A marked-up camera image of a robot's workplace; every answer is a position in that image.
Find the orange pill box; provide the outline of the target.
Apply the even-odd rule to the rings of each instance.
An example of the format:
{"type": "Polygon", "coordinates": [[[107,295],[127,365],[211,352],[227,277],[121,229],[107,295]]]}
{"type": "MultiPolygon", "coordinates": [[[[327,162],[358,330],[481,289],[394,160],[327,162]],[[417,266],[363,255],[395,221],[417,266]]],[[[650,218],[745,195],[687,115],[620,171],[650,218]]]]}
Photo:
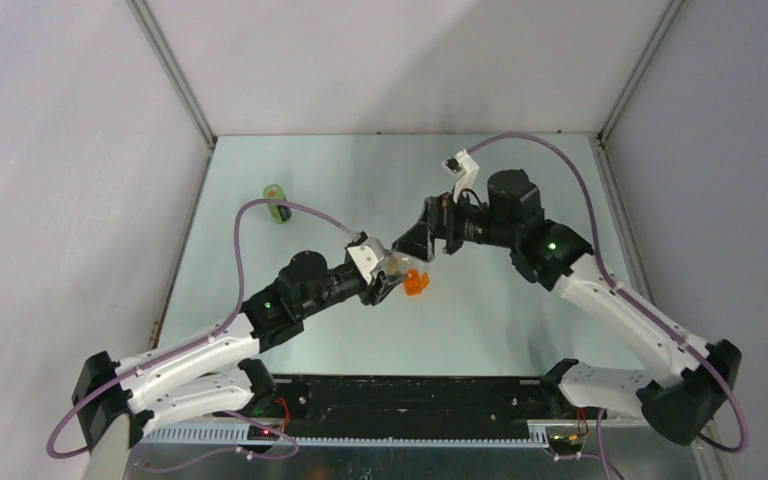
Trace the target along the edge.
{"type": "Polygon", "coordinates": [[[430,276],[427,272],[411,268],[406,272],[403,288],[407,296],[418,296],[424,292],[429,284],[430,276]]]}

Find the clear pill bottle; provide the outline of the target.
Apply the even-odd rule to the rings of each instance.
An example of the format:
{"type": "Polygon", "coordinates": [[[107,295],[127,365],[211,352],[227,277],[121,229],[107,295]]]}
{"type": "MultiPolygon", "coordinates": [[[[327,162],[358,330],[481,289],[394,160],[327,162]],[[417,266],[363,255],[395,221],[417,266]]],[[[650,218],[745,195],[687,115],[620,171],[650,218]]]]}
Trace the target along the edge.
{"type": "Polygon", "coordinates": [[[406,276],[412,270],[421,277],[426,272],[427,266],[413,256],[398,252],[392,252],[384,263],[384,272],[388,276],[406,276]]]}

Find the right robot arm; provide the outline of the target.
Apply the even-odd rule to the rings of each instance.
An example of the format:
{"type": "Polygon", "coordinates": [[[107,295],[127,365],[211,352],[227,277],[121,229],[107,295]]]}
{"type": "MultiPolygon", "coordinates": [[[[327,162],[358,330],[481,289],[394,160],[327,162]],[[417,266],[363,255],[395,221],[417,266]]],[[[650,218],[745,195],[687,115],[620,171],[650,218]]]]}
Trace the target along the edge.
{"type": "Polygon", "coordinates": [[[699,438],[734,387],[740,350],[726,339],[711,343],[690,333],[601,269],[587,240],[546,218],[539,188],[524,171],[494,173],[487,194],[479,204],[452,193],[426,198],[419,220],[393,249],[423,262],[433,260],[438,240],[448,255],[466,242],[508,250],[526,281],[600,321],[642,365],[623,370],[559,361],[541,379],[548,414],[566,418],[579,407],[604,408],[642,418],[678,445],[699,438]]]}

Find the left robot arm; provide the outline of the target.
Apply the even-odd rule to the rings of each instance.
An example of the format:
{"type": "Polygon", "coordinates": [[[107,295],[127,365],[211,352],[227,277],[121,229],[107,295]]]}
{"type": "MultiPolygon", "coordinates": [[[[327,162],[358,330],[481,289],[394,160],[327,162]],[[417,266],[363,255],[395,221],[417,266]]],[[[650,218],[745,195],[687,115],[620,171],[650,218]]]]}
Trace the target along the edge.
{"type": "Polygon", "coordinates": [[[413,258],[349,248],[329,267],[314,251],[292,257],[276,279],[222,324],[165,349],[121,360],[106,351],[85,360],[72,402],[87,450],[113,421],[130,422],[128,444],[178,421],[222,410],[264,416],[276,403],[274,383],[258,356],[304,330],[307,318],[352,297],[374,306],[407,277],[413,258]]]}

